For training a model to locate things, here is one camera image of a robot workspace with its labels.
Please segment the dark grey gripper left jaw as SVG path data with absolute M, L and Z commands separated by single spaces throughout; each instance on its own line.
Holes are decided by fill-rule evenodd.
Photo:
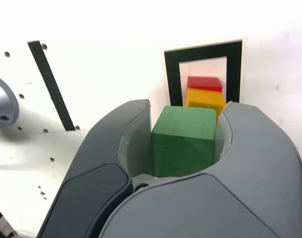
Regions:
M 142 174 L 151 174 L 147 99 L 122 104 L 87 133 L 38 237 L 98 237 L 110 214 L 134 193 L 132 178 Z

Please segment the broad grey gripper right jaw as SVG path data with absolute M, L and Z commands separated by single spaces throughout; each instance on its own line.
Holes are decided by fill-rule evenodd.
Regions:
M 257 107 L 228 103 L 211 167 L 148 186 L 109 217 L 102 238 L 301 238 L 302 161 Z

